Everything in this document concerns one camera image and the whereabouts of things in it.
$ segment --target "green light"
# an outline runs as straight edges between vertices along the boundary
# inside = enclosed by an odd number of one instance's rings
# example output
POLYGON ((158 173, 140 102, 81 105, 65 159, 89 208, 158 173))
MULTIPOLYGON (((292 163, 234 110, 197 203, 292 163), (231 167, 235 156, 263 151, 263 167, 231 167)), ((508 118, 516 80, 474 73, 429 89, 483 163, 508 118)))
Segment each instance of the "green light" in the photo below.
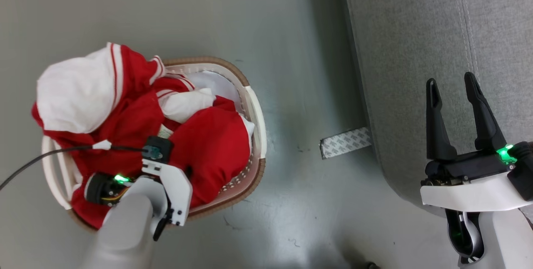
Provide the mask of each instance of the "green light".
POLYGON ((120 175, 120 174, 117 174, 117 175, 115 176, 115 180, 116 180, 119 184, 123 184, 124 182, 129 182, 129 181, 130 181, 129 178, 124 177, 124 176, 122 176, 122 175, 120 175))
POLYGON ((505 147, 499 149, 497 153, 500 155, 501 160, 506 163, 514 163, 516 162, 516 159, 508 154, 508 150, 511 149, 513 146, 511 144, 506 145, 505 147))

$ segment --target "clothes pile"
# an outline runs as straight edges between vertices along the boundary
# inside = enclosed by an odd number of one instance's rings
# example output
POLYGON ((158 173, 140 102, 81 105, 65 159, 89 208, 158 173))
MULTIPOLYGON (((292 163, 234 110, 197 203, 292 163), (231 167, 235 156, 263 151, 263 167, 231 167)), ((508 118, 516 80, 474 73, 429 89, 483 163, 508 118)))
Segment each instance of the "clothes pile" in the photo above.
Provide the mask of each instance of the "clothes pile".
MULTIPOLYGON (((194 74, 195 83, 212 85, 213 73, 202 74, 194 74)), ((198 89, 185 75, 167 72, 158 56, 147 61, 129 47, 108 43, 86 57, 49 66, 37 82, 32 115, 62 148, 103 140, 141 148, 149 136, 168 138, 174 144, 169 164, 188 174, 194 208, 213 201, 248 163, 254 124, 238 112, 236 93, 227 87, 198 89)), ((136 178, 141 154, 87 150, 71 155, 82 175, 72 208, 99 229, 109 207, 85 200, 88 178, 95 172, 136 178)))

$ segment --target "gray upholstery fabric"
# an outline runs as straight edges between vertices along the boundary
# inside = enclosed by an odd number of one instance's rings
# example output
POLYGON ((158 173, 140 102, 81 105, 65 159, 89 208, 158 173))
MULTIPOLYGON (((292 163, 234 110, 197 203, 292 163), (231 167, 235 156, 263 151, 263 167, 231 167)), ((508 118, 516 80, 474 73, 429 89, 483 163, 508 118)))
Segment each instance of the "gray upholstery fabric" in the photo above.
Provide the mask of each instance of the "gray upholstery fabric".
POLYGON ((533 140, 533 0, 348 0, 375 141, 389 185, 421 205, 425 82, 437 80, 451 143, 474 150, 463 75, 473 72, 509 143, 533 140))

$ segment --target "white stitching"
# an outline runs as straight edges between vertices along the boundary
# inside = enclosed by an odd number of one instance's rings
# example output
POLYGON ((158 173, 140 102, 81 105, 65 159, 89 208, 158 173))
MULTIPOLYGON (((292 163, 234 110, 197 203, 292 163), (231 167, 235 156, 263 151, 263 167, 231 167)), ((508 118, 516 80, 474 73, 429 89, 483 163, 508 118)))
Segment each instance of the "white stitching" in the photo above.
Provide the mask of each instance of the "white stitching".
POLYGON ((472 31, 472 21, 470 20, 470 12, 468 11, 468 1, 465 0, 466 5, 466 14, 468 16, 468 25, 470 26, 470 38, 472 38, 472 48, 474 49, 474 60, 476 61, 476 70, 474 70, 474 73, 478 77, 478 83, 481 84, 479 80, 479 66, 478 66, 478 55, 476 54, 476 45, 474 45, 474 32, 472 31))
POLYGON ((466 51, 465 31, 463 30, 463 20, 461 19, 461 11, 459 10, 459 0, 455 0, 455 2, 457 3, 457 13, 459 14, 459 23, 461 23, 461 32, 463 34, 463 43, 465 45, 466 65, 468 66, 468 72, 470 72, 470 62, 468 62, 468 52, 466 51))

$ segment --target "floor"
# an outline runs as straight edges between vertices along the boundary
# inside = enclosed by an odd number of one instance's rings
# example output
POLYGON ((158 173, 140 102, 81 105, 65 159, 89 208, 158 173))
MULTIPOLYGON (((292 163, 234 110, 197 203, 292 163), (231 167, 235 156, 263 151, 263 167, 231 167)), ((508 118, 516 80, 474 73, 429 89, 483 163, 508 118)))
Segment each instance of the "floor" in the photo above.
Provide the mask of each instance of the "floor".
MULTIPOLYGON (((322 160, 319 141, 365 126, 342 0, 0 0, 0 180, 40 153, 29 110, 48 64, 106 41, 145 56, 212 55, 248 77, 268 153, 255 192, 165 232, 153 268, 453 268, 446 221, 400 199, 371 147, 322 160)), ((0 193, 0 267, 63 269, 93 239, 39 165, 0 193)))

